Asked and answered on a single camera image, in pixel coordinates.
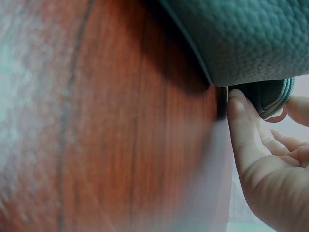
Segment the wood grain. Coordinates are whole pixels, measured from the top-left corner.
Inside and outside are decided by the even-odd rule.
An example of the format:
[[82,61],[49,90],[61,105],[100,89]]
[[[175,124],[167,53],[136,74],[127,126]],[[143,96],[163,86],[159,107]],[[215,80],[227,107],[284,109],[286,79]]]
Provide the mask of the wood grain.
[[1,231],[227,221],[224,91],[157,3],[1,0],[0,97]]

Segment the pebbled leather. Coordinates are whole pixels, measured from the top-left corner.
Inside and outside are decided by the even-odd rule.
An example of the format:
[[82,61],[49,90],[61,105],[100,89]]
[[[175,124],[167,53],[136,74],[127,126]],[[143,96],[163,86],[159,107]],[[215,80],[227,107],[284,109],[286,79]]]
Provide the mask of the pebbled leather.
[[218,87],[309,73],[308,0],[159,0]]

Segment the human skin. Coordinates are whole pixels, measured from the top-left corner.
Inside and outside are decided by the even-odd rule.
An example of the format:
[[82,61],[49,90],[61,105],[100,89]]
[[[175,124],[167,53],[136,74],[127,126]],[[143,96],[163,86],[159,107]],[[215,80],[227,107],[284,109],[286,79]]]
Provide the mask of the human skin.
[[[309,98],[293,96],[291,119],[309,126]],[[309,231],[309,142],[270,130],[239,91],[229,93],[228,122],[248,206],[278,232]]]

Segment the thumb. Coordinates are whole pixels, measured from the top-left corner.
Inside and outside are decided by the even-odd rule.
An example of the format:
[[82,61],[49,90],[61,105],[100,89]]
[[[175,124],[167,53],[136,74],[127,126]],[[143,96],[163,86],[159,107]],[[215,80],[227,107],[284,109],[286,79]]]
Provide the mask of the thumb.
[[286,111],[292,120],[309,127],[309,97],[292,96],[286,105]]

